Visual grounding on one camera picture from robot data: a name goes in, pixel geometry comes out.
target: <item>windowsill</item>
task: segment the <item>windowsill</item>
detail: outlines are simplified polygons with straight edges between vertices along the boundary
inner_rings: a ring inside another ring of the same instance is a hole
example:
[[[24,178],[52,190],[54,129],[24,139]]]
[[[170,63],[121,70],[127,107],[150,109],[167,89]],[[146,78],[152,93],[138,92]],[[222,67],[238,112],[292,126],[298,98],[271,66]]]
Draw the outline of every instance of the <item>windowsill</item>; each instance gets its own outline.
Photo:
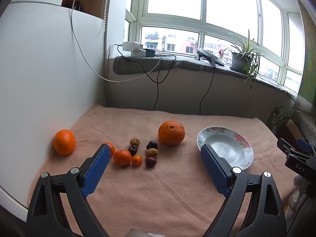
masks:
[[[186,69],[190,71],[204,71],[204,72],[211,72],[211,73],[217,73],[217,74],[225,74],[230,75],[234,77],[239,77],[242,79],[247,79],[247,75],[233,71],[228,66],[219,66],[216,65],[215,69],[211,68],[211,65],[208,61],[205,60],[197,60],[196,57],[189,57],[189,56],[182,56],[176,54],[177,59],[175,63],[172,65],[172,69],[174,68],[180,68],[180,69]],[[144,69],[146,72],[149,72],[153,69],[155,65],[159,62],[159,57],[154,58],[138,58],[138,57],[127,57],[128,60],[132,61],[139,61],[142,63]],[[171,63],[173,63],[174,57],[164,57],[162,59],[162,65],[161,70],[168,70],[170,68]],[[114,60],[113,65],[113,71],[118,75],[130,75],[130,74],[140,74],[144,73],[142,67],[138,63],[132,63],[126,61],[122,56],[116,57]],[[257,83],[261,83],[265,86],[268,86],[270,88],[276,88],[282,92],[287,93],[293,100],[296,99],[297,94],[293,92],[292,90],[279,85],[277,82],[262,76],[258,75],[256,78]]]

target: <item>black cable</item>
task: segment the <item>black cable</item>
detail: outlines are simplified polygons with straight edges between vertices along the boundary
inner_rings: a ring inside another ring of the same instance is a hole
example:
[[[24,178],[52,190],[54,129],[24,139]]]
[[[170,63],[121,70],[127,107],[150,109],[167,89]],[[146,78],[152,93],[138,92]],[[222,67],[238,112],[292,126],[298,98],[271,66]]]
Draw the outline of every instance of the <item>black cable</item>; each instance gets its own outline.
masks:
[[[161,61],[160,61],[160,68],[159,68],[158,75],[157,75],[157,81],[154,81],[154,80],[147,74],[147,72],[146,72],[146,70],[144,69],[143,65],[142,65],[139,61],[130,61],[130,60],[126,59],[126,58],[124,57],[124,55],[119,51],[119,49],[118,49],[119,46],[117,46],[117,50],[118,50],[118,52],[120,53],[120,55],[123,57],[123,59],[125,59],[126,61],[129,61],[129,62],[137,62],[137,63],[139,63],[140,66],[142,67],[143,71],[145,72],[145,74],[149,77],[149,79],[150,79],[151,81],[153,81],[155,84],[157,84],[157,99],[156,99],[156,102],[155,102],[155,105],[154,105],[154,109],[153,109],[153,110],[155,110],[155,109],[156,109],[157,102],[158,102],[158,96],[159,96],[159,84],[162,84],[162,83],[165,81],[165,79],[167,78],[167,76],[169,75],[169,72],[170,72],[170,70],[171,70],[171,68],[172,68],[172,65],[175,63],[175,61],[176,61],[176,59],[177,59],[176,55],[171,54],[171,55],[166,55],[166,56],[164,56],[164,57],[167,57],[167,56],[174,56],[174,60],[173,60],[173,62],[171,63],[169,69],[168,69],[167,75],[164,77],[164,79],[163,79],[161,82],[158,82],[159,74],[160,74],[161,67],[162,67],[162,59],[161,59]]]
[[[201,102],[200,102],[200,114],[199,114],[199,115],[201,115],[201,104],[202,104],[202,101],[204,100],[204,98],[205,98],[205,97],[207,96],[207,94],[209,93],[209,90],[210,90],[210,88],[211,88],[211,85],[212,85],[212,82],[213,82],[213,79],[214,79],[214,75],[215,75],[215,73],[213,73],[213,77],[212,77],[212,80],[211,80],[209,89],[207,90],[206,94],[204,95],[204,97],[202,98],[202,100],[201,100]]]
[[[287,233],[290,232],[290,230],[291,230],[291,228],[292,228],[292,225],[294,224],[295,218],[296,218],[298,212],[300,211],[300,209],[303,207],[303,205],[304,205],[305,201],[307,200],[307,198],[308,198],[308,196],[306,196],[306,198],[305,198],[304,201],[302,202],[302,205],[298,208],[298,210],[297,210],[297,212],[296,212],[296,214],[295,214],[295,216],[294,216],[294,218],[293,218],[293,221],[292,221],[292,223],[291,223],[291,225],[290,225],[290,227],[289,227]]]

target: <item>pink cloth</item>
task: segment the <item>pink cloth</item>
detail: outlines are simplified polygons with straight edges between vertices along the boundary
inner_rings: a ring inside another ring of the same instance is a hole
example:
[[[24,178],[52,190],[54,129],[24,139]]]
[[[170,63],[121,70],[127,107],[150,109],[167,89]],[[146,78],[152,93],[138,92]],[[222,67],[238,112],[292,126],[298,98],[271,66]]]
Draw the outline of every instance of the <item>pink cloth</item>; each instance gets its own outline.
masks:
[[[185,128],[185,138],[178,146],[167,147],[158,141],[158,128],[167,120],[178,121]],[[295,189],[295,173],[284,166],[286,157],[277,148],[276,137],[260,120],[99,105],[93,106],[71,128],[76,137],[75,152],[66,157],[54,152],[41,167],[30,189],[29,201],[41,172],[66,173],[91,157],[102,143],[108,141],[117,150],[127,149],[133,137],[140,140],[138,154],[145,159],[146,145],[154,140],[159,150],[154,168],[148,169],[144,163],[140,167],[121,168],[111,159],[94,194],[87,200],[111,237],[123,237],[133,227],[166,237],[200,237],[224,201],[204,168],[196,143],[198,133],[209,126],[226,127],[244,136],[254,151],[253,164],[246,172],[271,172],[282,201],[287,202]],[[242,224],[249,198],[250,194],[246,194],[234,229]],[[72,230],[80,233],[66,195],[62,195],[62,200]]]

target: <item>green curtain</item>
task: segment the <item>green curtain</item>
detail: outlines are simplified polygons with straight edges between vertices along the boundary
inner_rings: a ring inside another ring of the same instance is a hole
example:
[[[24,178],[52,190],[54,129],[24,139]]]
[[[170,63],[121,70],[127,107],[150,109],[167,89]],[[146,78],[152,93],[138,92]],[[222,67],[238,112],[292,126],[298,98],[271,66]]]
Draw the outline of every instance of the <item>green curtain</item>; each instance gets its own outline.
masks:
[[[305,63],[301,86],[294,109],[310,114],[316,120],[316,25],[298,0],[305,33]]]

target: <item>white ceramic plate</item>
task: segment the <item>white ceramic plate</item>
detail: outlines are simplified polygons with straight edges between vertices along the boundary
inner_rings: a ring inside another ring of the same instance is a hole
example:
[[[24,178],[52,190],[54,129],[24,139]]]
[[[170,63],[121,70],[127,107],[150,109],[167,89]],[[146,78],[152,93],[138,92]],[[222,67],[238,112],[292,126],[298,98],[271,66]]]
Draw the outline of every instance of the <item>white ceramic plate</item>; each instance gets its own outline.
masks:
[[[215,152],[226,159],[231,167],[242,170],[248,168],[253,161],[253,149],[240,134],[225,127],[212,126],[203,129],[197,136],[197,146],[209,143]]]

